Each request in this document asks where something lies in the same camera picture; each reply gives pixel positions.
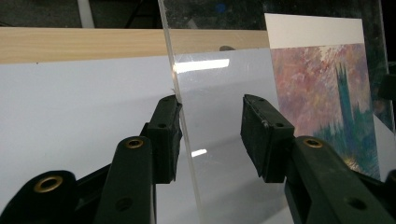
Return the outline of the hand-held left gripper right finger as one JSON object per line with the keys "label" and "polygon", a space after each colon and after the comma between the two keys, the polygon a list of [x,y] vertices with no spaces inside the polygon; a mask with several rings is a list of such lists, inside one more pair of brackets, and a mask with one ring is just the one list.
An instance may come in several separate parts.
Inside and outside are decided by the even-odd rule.
{"label": "hand-held left gripper right finger", "polygon": [[396,170],[378,181],[347,167],[324,140],[293,133],[267,100],[243,96],[243,144],[264,182],[285,185],[294,224],[396,224]]}

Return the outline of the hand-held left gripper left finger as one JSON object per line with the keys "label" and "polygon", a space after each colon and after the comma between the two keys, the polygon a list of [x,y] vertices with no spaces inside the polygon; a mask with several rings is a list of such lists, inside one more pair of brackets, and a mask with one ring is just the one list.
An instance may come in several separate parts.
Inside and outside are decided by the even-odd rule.
{"label": "hand-held left gripper left finger", "polygon": [[118,143],[93,224],[156,224],[156,186],[176,179],[181,107],[162,98],[141,134]]}

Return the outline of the painted picture card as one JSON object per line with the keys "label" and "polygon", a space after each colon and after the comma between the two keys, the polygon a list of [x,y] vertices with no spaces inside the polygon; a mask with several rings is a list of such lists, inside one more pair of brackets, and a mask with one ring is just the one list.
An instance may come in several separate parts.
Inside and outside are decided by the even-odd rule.
{"label": "painted picture card", "polygon": [[333,146],[354,171],[380,177],[362,20],[264,15],[280,112],[295,134]]}

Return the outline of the clear acrylic picture frame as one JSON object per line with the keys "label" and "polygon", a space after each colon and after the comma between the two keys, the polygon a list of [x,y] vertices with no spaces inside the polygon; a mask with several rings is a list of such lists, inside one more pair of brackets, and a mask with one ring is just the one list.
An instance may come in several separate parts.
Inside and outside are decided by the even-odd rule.
{"label": "clear acrylic picture frame", "polygon": [[202,224],[291,224],[242,143],[243,98],[266,99],[297,135],[352,169],[396,168],[380,0],[158,0]]}

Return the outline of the white board sheet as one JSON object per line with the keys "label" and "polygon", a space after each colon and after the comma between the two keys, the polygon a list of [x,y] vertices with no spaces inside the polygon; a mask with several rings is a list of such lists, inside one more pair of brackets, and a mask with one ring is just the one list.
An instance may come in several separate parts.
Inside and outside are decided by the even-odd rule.
{"label": "white board sheet", "polygon": [[[240,139],[242,98],[275,102],[268,49],[179,59],[187,121],[177,179],[157,188],[159,224],[290,224],[280,184],[263,182]],[[107,164],[174,92],[164,56],[0,64],[0,213],[31,178]]]}

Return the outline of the wooden table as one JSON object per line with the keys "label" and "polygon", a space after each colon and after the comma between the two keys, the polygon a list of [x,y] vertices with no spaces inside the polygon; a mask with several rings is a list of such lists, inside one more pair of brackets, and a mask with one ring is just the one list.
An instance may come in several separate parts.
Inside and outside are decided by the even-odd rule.
{"label": "wooden table", "polygon": [[0,27],[0,64],[84,61],[269,46],[265,31]]}

